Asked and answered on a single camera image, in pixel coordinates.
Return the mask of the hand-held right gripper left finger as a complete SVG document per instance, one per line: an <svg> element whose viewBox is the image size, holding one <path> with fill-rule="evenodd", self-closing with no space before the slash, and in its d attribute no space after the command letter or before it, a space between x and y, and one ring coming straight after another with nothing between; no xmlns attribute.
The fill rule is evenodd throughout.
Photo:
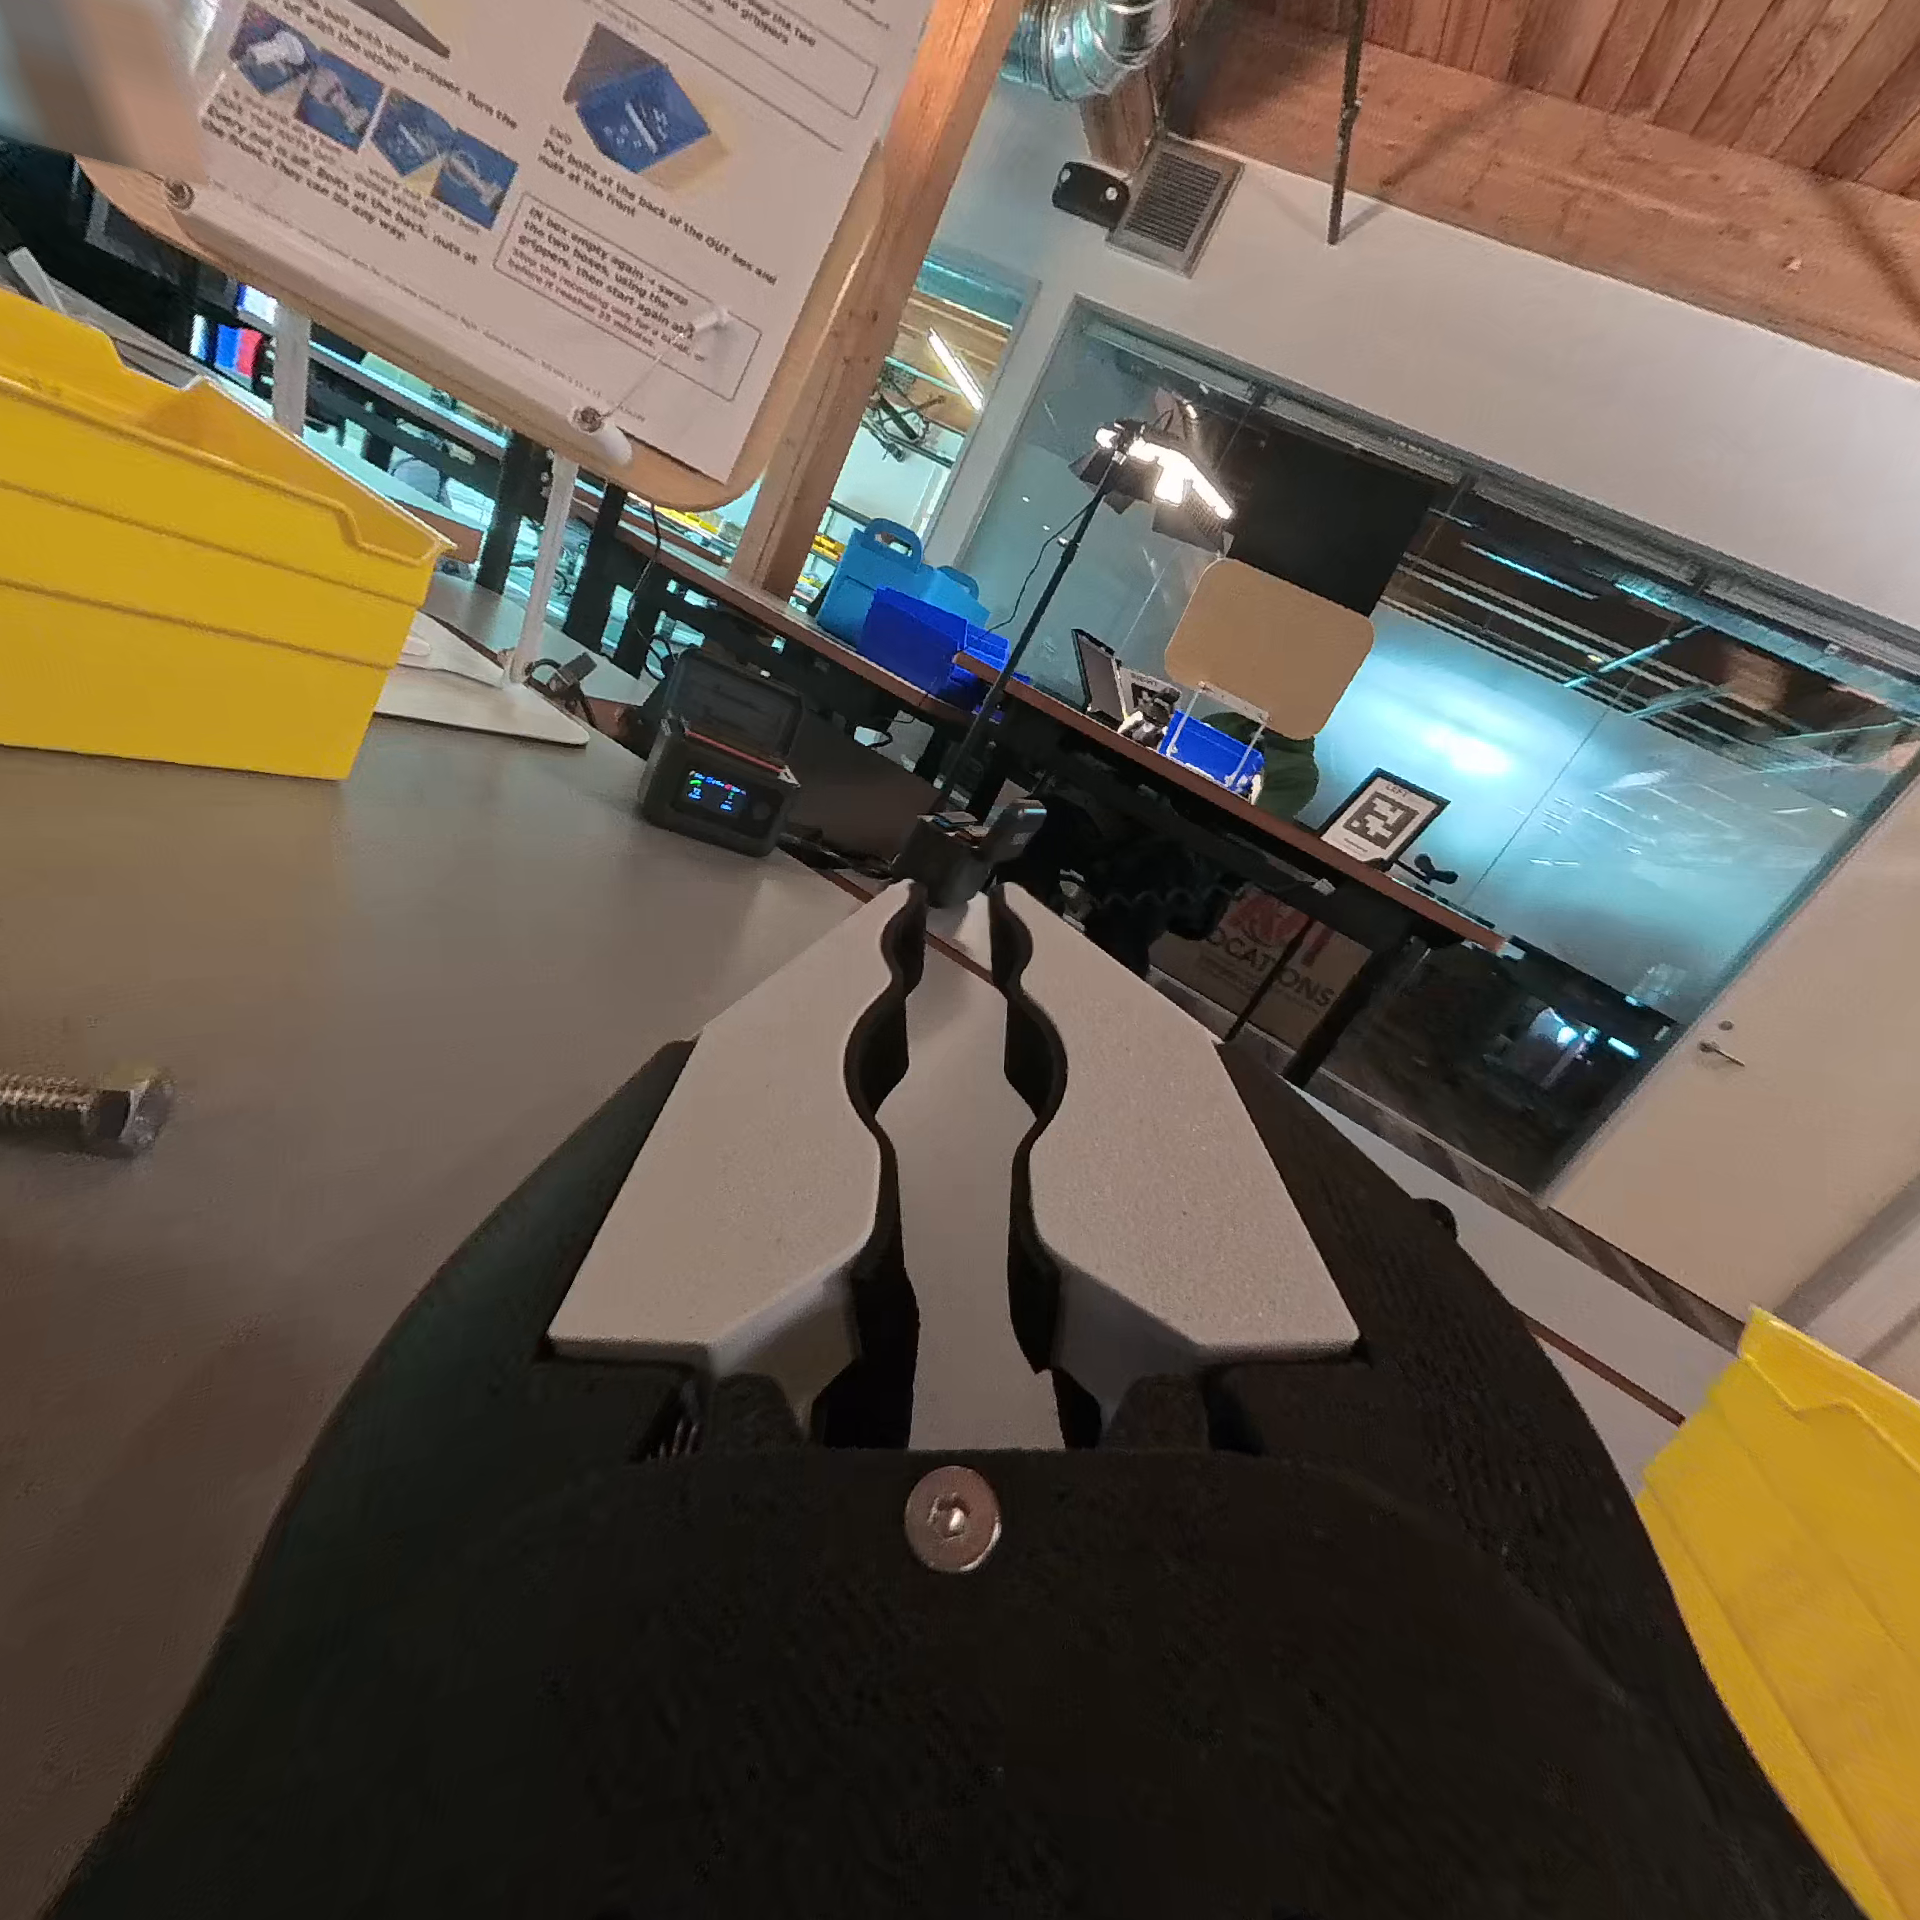
<svg viewBox="0 0 1920 1920"><path fill-rule="evenodd" d="M778 1383L811 1434L904 1449L921 1314L897 1150L921 888L899 879L712 1018L576 1270L546 1346Z"/></svg>

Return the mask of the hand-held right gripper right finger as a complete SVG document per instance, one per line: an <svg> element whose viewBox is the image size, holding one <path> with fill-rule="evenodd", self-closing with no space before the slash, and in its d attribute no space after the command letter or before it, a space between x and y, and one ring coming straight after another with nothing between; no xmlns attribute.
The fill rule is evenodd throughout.
<svg viewBox="0 0 1920 1920"><path fill-rule="evenodd" d="M1016 1341L1064 1442L1150 1377L1350 1359L1360 1328L1219 1044L1024 887L993 888Z"/></svg>

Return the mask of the silver hex bolt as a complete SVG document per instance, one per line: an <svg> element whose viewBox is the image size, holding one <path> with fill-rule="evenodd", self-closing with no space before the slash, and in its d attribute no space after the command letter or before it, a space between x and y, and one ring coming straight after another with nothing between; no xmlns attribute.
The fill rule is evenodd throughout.
<svg viewBox="0 0 1920 1920"><path fill-rule="evenodd" d="M167 1126L177 1080L134 1069L81 1078L51 1072L3 1074L3 1137L88 1158L139 1158Z"/></svg>

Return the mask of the yellow plastic bin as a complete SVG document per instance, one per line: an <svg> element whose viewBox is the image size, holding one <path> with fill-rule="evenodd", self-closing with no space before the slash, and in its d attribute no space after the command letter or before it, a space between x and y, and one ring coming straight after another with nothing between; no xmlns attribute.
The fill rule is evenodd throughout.
<svg viewBox="0 0 1920 1920"><path fill-rule="evenodd" d="M1918 1404L1753 1310L1639 1514L1746 1746L1866 1916L1918 1916Z"/></svg>
<svg viewBox="0 0 1920 1920"><path fill-rule="evenodd" d="M6 295L6 744L346 778L447 549L223 383Z"/></svg>

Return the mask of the printed floor sign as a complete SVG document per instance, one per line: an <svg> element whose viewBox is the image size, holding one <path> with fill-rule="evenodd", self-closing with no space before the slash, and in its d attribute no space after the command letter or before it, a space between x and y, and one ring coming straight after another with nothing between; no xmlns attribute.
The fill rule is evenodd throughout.
<svg viewBox="0 0 1920 1920"><path fill-rule="evenodd" d="M1190 983L1238 1017L1260 999L1251 1025L1288 1046L1305 1044L1370 950L1296 905L1241 887L1186 958Z"/></svg>

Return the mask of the black desk device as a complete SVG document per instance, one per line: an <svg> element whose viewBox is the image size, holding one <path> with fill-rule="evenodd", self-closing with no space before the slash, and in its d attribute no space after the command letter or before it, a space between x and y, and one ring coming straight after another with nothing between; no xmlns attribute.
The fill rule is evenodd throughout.
<svg viewBox="0 0 1920 1920"><path fill-rule="evenodd" d="M958 910L1017 861L1048 822L1038 800L1010 800L978 820L964 810L923 813L889 866L894 879L919 884L931 910Z"/></svg>

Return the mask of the framed marker tag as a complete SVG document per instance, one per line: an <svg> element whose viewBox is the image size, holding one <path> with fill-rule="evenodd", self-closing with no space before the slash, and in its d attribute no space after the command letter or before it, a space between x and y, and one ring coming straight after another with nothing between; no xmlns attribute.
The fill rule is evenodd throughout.
<svg viewBox="0 0 1920 1920"><path fill-rule="evenodd" d="M1375 768L1330 808L1318 837L1326 847L1364 868L1390 873L1448 808L1450 798L1404 774Z"/></svg>

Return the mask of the small blue bin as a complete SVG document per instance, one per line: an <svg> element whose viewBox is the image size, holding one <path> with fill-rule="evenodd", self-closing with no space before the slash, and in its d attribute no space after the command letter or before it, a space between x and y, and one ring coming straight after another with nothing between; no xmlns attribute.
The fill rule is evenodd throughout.
<svg viewBox="0 0 1920 1920"><path fill-rule="evenodd" d="M1241 800L1265 778L1262 724L1248 711L1203 702L1177 709L1160 735L1156 753L1177 761Z"/></svg>

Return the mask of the black power station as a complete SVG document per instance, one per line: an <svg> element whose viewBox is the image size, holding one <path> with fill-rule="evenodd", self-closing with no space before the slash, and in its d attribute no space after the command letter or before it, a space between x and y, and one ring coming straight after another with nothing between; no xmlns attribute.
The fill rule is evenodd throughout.
<svg viewBox="0 0 1920 1920"><path fill-rule="evenodd" d="M638 815L662 832L768 857L801 796L788 758L803 717L803 697L778 678L707 646L683 650L663 685Z"/></svg>

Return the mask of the white door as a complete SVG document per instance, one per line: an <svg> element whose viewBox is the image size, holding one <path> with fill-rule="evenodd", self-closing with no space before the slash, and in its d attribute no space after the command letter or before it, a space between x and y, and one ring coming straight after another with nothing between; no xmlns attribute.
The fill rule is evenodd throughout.
<svg viewBox="0 0 1920 1920"><path fill-rule="evenodd" d="M1554 1177L1699 1297L1887 1361L1915 1329L1918 798L1814 894Z"/></svg>

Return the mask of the dark blue plastic bin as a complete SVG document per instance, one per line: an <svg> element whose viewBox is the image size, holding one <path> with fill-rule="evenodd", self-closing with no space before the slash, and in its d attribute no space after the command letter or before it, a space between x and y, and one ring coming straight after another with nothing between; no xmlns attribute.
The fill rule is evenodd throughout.
<svg viewBox="0 0 1920 1920"><path fill-rule="evenodd" d="M977 712L1014 642L899 588L878 588L855 648L939 703Z"/></svg>

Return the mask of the light blue tote box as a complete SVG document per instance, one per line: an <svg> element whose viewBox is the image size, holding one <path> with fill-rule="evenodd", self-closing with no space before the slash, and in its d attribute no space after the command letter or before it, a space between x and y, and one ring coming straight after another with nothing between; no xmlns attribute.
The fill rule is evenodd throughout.
<svg viewBox="0 0 1920 1920"><path fill-rule="evenodd" d="M824 633L857 646L878 589L904 591L980 630L990 623L977 580L929 564L921 540L894 518L870 518L852 532L810 617Z"/></svg>

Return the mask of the black square panel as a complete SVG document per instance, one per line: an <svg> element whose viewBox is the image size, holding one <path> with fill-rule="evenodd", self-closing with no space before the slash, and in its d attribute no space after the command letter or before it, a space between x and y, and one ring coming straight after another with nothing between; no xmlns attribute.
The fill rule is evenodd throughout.
<svg viewBox="0 0 1920 1920"><path fill-rule="evenodd" d="M1456 481L1284 428L1244 430L1217 464L1231 553L1358 615L1375 615Z"/></svg>

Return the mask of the studio light on stand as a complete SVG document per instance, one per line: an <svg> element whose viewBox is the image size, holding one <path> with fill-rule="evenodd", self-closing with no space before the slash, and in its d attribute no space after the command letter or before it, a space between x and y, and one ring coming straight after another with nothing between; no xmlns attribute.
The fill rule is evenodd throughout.
<svg viewBox="0 0 1920 1920"><path fill-rule="evenodd" d="M1016 600L1017 606L1026 606L1024 618L1017 623L1006 661L993 672L967 734L934 781L934 793L939 802L954 798L958 777L967 769L967 764L985 751L993 720L1003 706L1006 693L1017 678L1052 600L1076 564L1099 512L1127 514L1131 505L1147 503L1171 512L1198 505L1215 525L1227 525L1234 516L1234 505L1211 469L1196 457L1186 438L1175 433L1175 417L1172 410L1150 421L1122 417L1095 432L1092 450L1076 466L1089 488L1089 500L1049 537L1048 546L1057 549L1059 556L1049 564L1038 596L1028 599L1023 591Z"/></svg>

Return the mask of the wooden pillar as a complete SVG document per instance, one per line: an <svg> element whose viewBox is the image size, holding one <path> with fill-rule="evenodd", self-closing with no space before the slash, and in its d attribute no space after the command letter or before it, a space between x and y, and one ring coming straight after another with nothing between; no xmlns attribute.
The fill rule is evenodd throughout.
<svg viewBox="0 0 1920 1920"><path fill-rule="evenodd" d="M786 600L801 577L1019 13L1019 1L938 1L929 8L878 145L870 236L760 478L729 564L743 584Z"/></svg>

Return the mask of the black hanging rod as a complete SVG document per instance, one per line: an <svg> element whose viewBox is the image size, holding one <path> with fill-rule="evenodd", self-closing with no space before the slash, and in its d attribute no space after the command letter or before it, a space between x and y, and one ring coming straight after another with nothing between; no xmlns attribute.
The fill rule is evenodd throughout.
<svg viewBox="0 0 1920 1920"><path fill-rule="evenodd" d="M1353 172L1353 140L1360 118L1360 71L1370 26L1372 1L1358 0L1346 7L1346 41L1340 77L1340 102L1336 121L1336 161L1328 184L1328 247L1337 247L1345 222Z"/></svg>

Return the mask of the wall vent grille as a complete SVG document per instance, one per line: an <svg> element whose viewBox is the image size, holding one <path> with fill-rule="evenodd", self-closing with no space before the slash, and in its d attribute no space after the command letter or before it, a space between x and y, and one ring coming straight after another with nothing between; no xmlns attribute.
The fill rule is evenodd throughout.
<svg viewBox="0 0 1920 1920"><path fill-rule="evenodd" d="M1233 201L1244 160L1175 135L1160 135L1127 186L1110 248L1192 279Z"/></svg>

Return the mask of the metal air duct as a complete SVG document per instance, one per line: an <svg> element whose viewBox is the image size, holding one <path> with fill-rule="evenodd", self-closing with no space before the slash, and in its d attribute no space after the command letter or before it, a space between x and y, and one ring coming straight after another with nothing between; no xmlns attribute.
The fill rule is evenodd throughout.
<svg viewBox="0 0 1920 1920"><path fill-rule="evenodd" d="M1172 33L1177 1L1023 1L999 74L1083 105L1142 74Z"/></svg>

